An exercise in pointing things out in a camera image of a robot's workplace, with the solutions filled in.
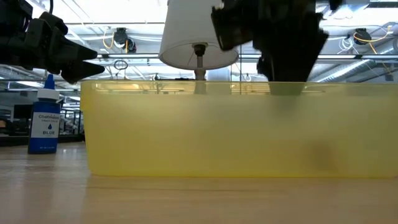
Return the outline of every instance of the lamp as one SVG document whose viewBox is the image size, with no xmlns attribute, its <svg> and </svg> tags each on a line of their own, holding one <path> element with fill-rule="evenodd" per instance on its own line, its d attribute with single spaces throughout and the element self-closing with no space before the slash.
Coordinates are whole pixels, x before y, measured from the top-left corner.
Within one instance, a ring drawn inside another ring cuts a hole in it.
<svg viewBox="0 0 398 224">
<path fill-rule="evenodd" d="M 169 0 L 159 59 L 175 68 L 194 70 L 204 80 L 206 70 L 238 60 L 234 50 L 221 51 L 211 21 L 211 7 L 221 0 Z"/>
</svg>

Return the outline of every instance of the plastic tub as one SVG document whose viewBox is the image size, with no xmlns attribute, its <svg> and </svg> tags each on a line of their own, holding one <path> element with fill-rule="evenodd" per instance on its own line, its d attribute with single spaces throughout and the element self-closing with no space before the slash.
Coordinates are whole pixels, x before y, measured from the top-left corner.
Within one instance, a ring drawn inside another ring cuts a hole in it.
<svg viewBox="0 0 398 224">
<path fill-rule="evenodd" d="M 93 174 L 395 177 L 398 85 L 88 81 Z"/>
</svg>

